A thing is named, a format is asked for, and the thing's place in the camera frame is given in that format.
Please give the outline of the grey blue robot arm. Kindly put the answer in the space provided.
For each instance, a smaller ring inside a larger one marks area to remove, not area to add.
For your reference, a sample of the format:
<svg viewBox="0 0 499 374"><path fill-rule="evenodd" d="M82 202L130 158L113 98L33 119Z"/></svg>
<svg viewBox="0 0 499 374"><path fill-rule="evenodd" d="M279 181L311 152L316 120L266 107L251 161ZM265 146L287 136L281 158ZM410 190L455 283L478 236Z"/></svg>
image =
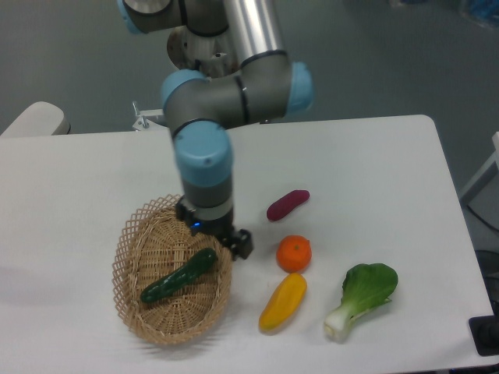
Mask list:
<svg viewBox="0 0 499 374"><path fill-rule="evenodd" d="M182 27L194 66L161 85L183 196L177 218L246 259L251 234L233 225L228 130L305 111L314 99L307 66L291 62L271 1L120 1L134 34Z"/></svg>

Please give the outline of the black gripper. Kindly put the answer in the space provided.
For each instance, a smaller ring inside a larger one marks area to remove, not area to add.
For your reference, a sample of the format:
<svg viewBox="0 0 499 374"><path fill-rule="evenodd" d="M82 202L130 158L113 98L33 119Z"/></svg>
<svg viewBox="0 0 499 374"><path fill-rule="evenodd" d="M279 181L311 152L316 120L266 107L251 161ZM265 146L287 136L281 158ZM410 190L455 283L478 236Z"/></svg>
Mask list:
<svg viewBox="0 0 499 374"><path fill-rule="evenodd" d="M245 230L233 227L233 198L211 207L200 207L181 196L175 203L175 216L184 222L192 235L203 233L214 236L224 243L232 259L247 259L253 251L253 236Z"/></svg>

